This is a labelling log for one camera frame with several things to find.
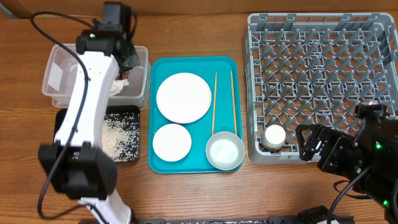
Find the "white napkin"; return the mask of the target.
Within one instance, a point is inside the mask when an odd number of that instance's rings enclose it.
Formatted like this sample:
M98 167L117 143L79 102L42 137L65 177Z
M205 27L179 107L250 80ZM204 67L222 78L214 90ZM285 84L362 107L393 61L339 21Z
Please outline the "white napkin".
M129 82L127 79L114 80L110 90L110 96L119 94L125 86L128 86Z

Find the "white plastic cup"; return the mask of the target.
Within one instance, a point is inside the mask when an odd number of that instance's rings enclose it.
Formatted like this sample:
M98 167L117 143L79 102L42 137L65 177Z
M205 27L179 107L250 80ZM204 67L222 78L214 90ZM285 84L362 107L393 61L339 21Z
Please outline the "white plastic cup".
M276 151L284 145L285 139L286 133L284 128L273 124L265 129L261 137L261 143L268 151Z

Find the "pink bowl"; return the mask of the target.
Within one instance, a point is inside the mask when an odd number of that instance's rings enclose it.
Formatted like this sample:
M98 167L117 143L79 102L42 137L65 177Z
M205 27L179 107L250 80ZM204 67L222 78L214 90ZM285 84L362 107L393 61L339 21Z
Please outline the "pink bowl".
M154 134L152 147L157 157L166 162L183 159L192 146L188 130L179 124L166 124Z

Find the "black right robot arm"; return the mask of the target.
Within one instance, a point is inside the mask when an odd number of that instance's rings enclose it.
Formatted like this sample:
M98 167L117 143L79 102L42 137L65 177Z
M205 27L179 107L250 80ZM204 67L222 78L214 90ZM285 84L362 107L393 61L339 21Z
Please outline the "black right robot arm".
M327 223L349 189L383 207L385 219L397 223L397 121L365 119L355 136L320 124L300 124L295 130L300 158L320 155L318 168L348 179L333 201Z

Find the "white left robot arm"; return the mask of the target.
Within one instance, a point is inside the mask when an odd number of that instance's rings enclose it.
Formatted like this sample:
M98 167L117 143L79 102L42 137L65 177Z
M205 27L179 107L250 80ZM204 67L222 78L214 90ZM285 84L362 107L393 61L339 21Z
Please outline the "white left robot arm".
M113 81L123 72L118 57L131 58L131 40L120 30L84 30L71 53L78 73L66 115L53 144L39 147L47 179L37 204L51 185L77 200L99 223L133 223L134 214L116 190L117 164L102 150L102 128Z

